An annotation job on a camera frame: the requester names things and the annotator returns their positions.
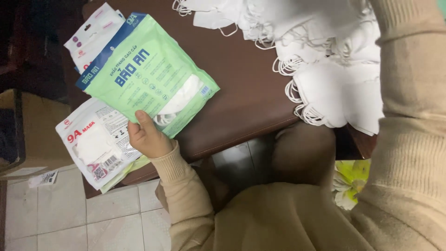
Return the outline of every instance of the beige sweater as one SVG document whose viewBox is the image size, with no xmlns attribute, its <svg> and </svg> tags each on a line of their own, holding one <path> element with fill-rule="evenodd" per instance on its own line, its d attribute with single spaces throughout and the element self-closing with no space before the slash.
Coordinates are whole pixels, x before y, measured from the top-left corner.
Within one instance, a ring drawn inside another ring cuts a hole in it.
<svg viewBox="0 0 446 251">
<path fill-rule="evenodd" d="M 436 0 L 370 0 L 382 37 L 386 118 L 367 185 L 347 220 L 319 187 L 275 183 L 214 216 L 178 146 L 152 159 L 172 250 L 445 250 L 446 29 Z"/>
</svg>

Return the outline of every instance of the green mask package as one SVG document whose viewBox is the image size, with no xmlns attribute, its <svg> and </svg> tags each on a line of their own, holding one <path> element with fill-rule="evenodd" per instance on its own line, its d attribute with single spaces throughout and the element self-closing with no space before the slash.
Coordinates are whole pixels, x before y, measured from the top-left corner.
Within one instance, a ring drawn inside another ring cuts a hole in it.
<svg viewBox="0 0 446 251">
<path fill-rule="evenodd" d="M 173 138 L 220 88 L 149 15 L 132 13 L 82 73 L 76 86 L 136 123 L 135 111 L 156 116 L 191 76 L 203 85 L 165 128 Z"/>
</svg>

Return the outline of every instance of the cardboard box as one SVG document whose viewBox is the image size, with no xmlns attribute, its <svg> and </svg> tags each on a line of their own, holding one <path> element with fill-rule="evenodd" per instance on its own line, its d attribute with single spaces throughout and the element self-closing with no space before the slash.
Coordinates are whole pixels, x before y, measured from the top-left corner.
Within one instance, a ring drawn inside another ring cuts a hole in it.
<svg viewBox="0 0 446 251">
<path fill-rule="evenodd" d="M 0 180 L 19 180 L 73 164 L 55 127 L 70 114 L 68 105 L 9 89 L 0 93 L 0 109 L 13 109 L 17 159 L 0 163 Z"/>
</svg>

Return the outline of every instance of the white tiled floor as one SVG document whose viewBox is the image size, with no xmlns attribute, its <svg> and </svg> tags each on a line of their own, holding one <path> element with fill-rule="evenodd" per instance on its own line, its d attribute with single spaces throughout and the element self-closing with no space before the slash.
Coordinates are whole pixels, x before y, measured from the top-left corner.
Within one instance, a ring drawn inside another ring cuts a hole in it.
<svg viewBox="0 0 446 251">
<path fill-rule="evenodd" d="M 256 184 L 264 144 L 253 140 L 218 153 L 215 166 L 240 186 Z M 6 251 L 168 251 L 170 219 L 155 197 L 157 185 L 148 181 L 86 200 L 75 165 L 60 168 L 49 186 L 10 181 Z"/>
</svg>

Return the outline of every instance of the human hand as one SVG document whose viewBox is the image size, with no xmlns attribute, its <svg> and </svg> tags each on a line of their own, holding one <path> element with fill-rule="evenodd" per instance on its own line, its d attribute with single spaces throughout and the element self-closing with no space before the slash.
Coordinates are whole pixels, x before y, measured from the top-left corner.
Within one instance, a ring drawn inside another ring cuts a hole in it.
<svg viewBox="0 0 446 251">
<path fill-rule="evenodd" d="M 150 159 L 162 157 L 170 153 L 175 141 L 158 131 L 151 117 L 143 110 L 135 112 L 139 124 L 128 122 L 130 145 Z"/>
</svg>

